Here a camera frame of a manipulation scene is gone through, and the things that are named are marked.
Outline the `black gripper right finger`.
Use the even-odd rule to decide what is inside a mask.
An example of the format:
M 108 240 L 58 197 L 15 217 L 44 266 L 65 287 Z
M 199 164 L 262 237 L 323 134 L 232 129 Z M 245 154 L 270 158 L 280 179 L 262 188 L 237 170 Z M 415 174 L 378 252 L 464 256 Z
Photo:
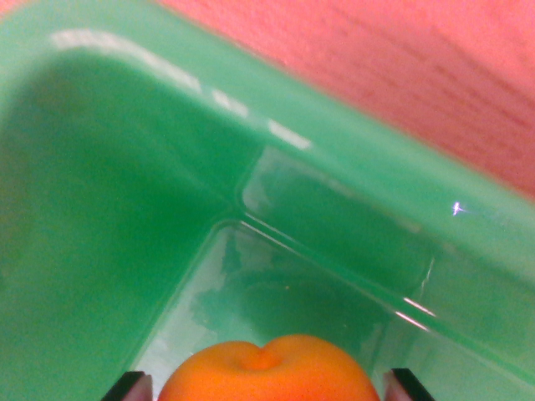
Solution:
M 384 401 L 435 401 L 408 368 L 392 368 L 384 375 Z

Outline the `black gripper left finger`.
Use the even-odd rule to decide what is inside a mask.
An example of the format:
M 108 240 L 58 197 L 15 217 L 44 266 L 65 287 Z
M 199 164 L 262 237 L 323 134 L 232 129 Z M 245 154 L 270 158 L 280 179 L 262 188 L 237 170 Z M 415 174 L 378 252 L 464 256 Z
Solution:
M 153 380 L 142 371 L 125 372 L 107 391 L 102 401 L 152 401 Z

